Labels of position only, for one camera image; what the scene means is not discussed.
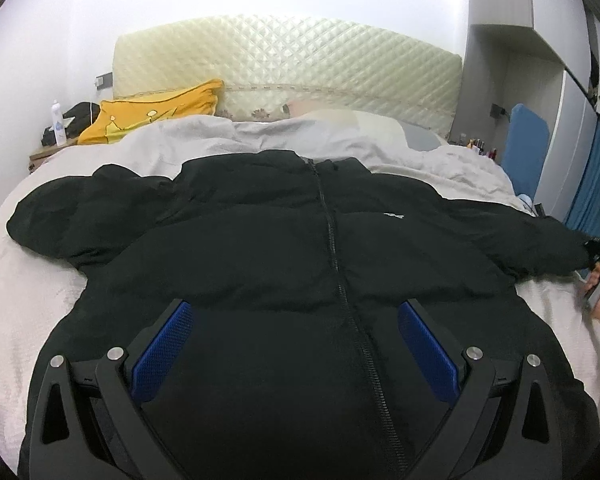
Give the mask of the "black puffer jacket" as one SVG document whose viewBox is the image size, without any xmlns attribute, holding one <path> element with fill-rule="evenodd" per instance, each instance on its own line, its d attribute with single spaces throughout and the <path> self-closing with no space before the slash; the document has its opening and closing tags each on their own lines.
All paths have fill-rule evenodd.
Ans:
<svg viewBox="0 0 600 480">
<path fill-rule="evenodd" d="M 540 358 L 550 384 L 521 437 L 544 445 L 553 411 L 562 478 L 600 440 L 593 399 L 516 291 L 591 261 L 588 238 L 555 219 L 447 200 L 353 158 L 268 151 L 190 160 L 171 179 L 107 165 L 53 180 L 6 229 L 86 278 L 31 400 L 54 356 L 99 359 L 172 301 L 190 305 L 192 331 L 140 406 L 186 478 L 404 478 L 446 415 L 400 334 L 408 300 L 501 372 Z"/>
</svg>

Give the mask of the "blue curtain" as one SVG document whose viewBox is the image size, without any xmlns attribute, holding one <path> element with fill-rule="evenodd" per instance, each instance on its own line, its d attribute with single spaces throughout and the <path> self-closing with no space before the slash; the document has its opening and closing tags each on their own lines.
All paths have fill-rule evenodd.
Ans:
<svg viewBox="0 0 600 480">
<path fill-rule="evenodd" d="M 600 117 L 588 162 L 566 219 L 570 229 L 600 237 Z"/>
</svg>

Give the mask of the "light grey duvet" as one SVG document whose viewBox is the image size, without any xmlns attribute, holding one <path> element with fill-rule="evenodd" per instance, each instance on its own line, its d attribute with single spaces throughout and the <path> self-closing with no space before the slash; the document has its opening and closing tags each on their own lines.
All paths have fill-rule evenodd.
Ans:
<svg viewBox="0 0 600 480">
<path fill-rule="evenodd" d="M 353 158 L 374 174 L 422 181 L 447 200 L 500 204 L 529 214 L 505 172 L 467 148 L 443 145 L 419 152 L 369 138 L 355 128 L 309 119 L 257 124 L 188 116 L 139 128 L 115 144 L 66 148 L 22 181 L 0 207 L 0 457 L 10 474 L 20 479 L 141 479 L 96 382 L 101 358 L 71 363 L 65 356 L 54 356 L 44 365 L 38 398 L 30 399 L 32 375 L 45 341 L 72 310 L 86 278 L 70 264 L 32 252 L 9 236 L 6 224 L 17 205 L 47 182 L 89 177 L 107 165 L 141 177 L 171 179 L 190 160 L 268 151 L 291 152 L 314 162 Z M 578 370 L 560 326 L 573 316 L 576 300 L 562 298 L 556 312 L 546 315 L 530 304 L 528 292 L 536 278 L 557 278 L 569 285 L 580 270 L 526 278 L 517 283 L 516 291 L 554 332 L 574 377 L 594 401 L 600 427 L 600 392 L 594 392 Z M 510 373 L 486 358 L 495 370 L 490 398 L 449 479 L 563 479 L 554 412 L 540 417 L 546 430 L 544 445 L 529 444 L 521 437 L 528 408 L 550 384 L 540 358 L 530 354 Z"/>
</svg>

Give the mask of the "blue padded chair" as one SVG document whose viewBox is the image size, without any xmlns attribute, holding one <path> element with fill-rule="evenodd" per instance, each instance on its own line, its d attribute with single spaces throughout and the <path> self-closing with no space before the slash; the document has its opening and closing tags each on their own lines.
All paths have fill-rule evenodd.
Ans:
<svg viewBox="0 0 600 480">
<path fill-rule="evenodd" d="M 550 145 L 546 121 L 524 104 L 516 104 L 509 116 L 501 167 L 516 195 L 535 196 Z"/>
</svg>

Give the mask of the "small bottles on shelf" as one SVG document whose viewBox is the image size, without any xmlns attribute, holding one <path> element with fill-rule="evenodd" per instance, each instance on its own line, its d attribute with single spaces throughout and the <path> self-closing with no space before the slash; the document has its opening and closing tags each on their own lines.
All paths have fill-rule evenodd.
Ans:
<svg viewBox="0 0 600 480">
<path fill-rule="evenodd" d="M 467 133 L 462 132 L 458 137 L 457 144 L 469 148 L 471 151 L 477 153 L 480 156 L 486 156 L 486 158 L 495 160 L 498 157 L 498 150 L 492 148 L 489 150 L 486 142 L 480 138 L 471 138 Z"/>
</svg>

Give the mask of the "grey white pillow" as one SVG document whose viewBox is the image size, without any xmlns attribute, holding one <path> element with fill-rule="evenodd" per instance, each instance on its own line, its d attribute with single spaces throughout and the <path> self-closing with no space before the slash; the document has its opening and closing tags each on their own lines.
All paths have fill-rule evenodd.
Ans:
<svg viewBox="0 0 600 480">
<path fill-rule="evenodd" d="M 410 122 L 348 108 L 333 107 L 316 101 L 290 101 L 283 105 L 289 118 L 308 118 L 356 127 L 364 136 L 405 144 L 414 151 L 429 152 L 448 144 L 437 133 Z"/>
</svg>

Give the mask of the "white wardrobe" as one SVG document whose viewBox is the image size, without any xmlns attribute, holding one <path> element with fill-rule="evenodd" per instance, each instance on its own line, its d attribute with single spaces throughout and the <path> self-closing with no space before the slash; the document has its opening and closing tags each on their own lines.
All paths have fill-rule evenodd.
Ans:
<svg viewBox="0 0 600 480">
<path fill-rule="evenodd" d="M 510 115 L 524 104 L 550 129 L 536 199 L 567 217 L 600 117 L 600 18 L 583 0 L 468 0 L 460 98 L 451 129 L 504 154 Z"/>
</svg>

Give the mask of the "wooden nightstand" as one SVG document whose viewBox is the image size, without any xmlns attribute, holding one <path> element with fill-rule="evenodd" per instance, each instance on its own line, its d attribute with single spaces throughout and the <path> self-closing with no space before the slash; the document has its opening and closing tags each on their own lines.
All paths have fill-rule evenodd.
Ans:
<svg viewBox="0 0 600 480">
<path fill-rule="evenodd" d="M 78 144 L 78 139 L 69 139 L 64 145 L 44 146 L 29 156 L 29 174 L 35 172 L 39 166 L 43 165 L 47 159 L 54 156 L 65 148 L 71 148 Z"/>
</svg>

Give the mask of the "white spray bottle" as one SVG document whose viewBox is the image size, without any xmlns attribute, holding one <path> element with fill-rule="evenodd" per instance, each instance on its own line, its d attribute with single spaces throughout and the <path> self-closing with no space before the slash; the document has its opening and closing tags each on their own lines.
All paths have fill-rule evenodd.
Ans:
<svg viewBox="0 0 600 480">
<path fill-rule="evenodd" d="M 52 114 L 52 128 L 57 146 L 64 146 L 67 144 L 67 133 L 64 124 L 64 116 L 61 113 L 61 106 L 58 101 L 53 102 L 50 108 L 50 114 Z"/>
</svg>

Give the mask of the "yellow pillow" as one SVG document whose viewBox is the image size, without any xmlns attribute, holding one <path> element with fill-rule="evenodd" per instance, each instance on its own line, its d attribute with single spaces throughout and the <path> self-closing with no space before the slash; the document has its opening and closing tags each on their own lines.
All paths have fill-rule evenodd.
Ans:
<svg viewBox="0 0 600 480">
<path fill-rule="evenodd" d="M 102 101 L 96 120 L 79 135 L 78 144 L 113 144 L 153 122 L 189 115 L 211 116 L 222 90 L 223 81 L 211 79 L 184 90 Z"/>
</svg>

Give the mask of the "cream quilted headboard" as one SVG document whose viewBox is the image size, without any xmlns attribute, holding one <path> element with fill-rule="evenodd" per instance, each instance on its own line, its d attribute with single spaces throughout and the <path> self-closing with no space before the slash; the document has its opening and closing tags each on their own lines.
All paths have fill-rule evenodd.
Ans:
<svg viewBox="0 0 600 480">
<path fill-rule="evenodd" d="M 428 42 L 351 22 L 198 18 L 119 37 L 112 73 L 117 100 L 221 79 L 221 94 L 286 90 L 291 101 L 362 110 L 448 136 L 462 59 Z"/>
</svg>

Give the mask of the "floral cream pillow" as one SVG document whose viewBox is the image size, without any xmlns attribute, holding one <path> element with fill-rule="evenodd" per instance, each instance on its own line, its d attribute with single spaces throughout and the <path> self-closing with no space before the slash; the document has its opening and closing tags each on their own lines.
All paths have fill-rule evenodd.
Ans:
<svg viewBox="0 0 600 480">
<path fill-rule="evenodd" d="M 224 90 L 214 114 L 233 122 L 276 122 L 289 117 L 293 98 L 286 90 Z"/>
</svg>

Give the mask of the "wall socket by wardrobe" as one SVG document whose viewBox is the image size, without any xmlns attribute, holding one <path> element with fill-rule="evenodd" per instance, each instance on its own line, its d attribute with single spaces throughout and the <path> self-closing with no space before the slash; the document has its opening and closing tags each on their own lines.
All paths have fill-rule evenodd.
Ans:
<svg viewBox="0 0 600 480">
<path fill-rule="evenodd" d="M 509 112 L 504 107 L 492 103 L 490 108 L 490 116 L 494 119 L 500 119 L 503 117 L 509 119 Z"/>
</svg>

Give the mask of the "wall power socket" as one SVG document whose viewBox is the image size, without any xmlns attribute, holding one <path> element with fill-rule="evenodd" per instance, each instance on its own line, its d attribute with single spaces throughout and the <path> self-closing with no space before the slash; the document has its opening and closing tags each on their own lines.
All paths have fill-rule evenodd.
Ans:
<svg viewBox="0 0 600 480">
<path fill-rule="evenodd" d="M 109 72 L 101 74 L 95 78 L 95 88 L 97 91 L 109 89 L 114 84 L 114 74 Z"/>
</svg>

